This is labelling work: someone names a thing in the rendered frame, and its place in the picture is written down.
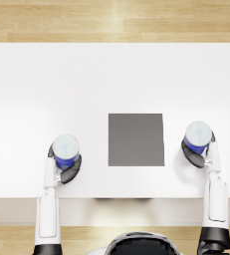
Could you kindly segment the blue can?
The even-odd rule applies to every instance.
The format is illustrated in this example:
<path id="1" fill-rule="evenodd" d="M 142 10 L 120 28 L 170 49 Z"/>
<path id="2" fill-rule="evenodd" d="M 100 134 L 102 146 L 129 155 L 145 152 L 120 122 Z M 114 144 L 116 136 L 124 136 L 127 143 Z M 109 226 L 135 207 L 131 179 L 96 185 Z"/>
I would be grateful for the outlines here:
<path id="1" fill-rule="evenodd" d="M 61 170 L 69 168 L 79 158 L 79 142 L 70 134 L 58 136 L 52 144 L 52 149 L 57 166 Z"/>
<path id="2" fill-rule="evenodd" d="M 204 122 L 193 122 L 187 127 L 184 138 L 192 151 L 201 154 L 212 139 L 212 129 Z"/>

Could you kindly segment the dark grey square mat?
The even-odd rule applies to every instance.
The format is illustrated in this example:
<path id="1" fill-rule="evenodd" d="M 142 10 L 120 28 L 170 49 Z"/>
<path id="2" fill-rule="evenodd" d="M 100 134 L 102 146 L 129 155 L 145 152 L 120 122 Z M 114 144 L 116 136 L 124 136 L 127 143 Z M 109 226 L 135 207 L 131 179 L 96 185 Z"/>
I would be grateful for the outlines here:
<path id="1" fill-rule="evenodd" d="M 109 166 L 164 166 L 162 114 L 109 114 Z"/>

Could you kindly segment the dark round robot body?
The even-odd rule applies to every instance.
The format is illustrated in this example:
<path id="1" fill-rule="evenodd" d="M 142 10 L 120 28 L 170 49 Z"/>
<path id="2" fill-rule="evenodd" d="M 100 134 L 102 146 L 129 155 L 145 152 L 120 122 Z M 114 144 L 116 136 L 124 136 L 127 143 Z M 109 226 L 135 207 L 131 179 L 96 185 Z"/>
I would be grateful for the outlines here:
<path id="1" fill-rule="evenodd" d="M 181 255 L 165 236 L 153 232 L 129 232 L 115 238 L 105 255 Z"/>

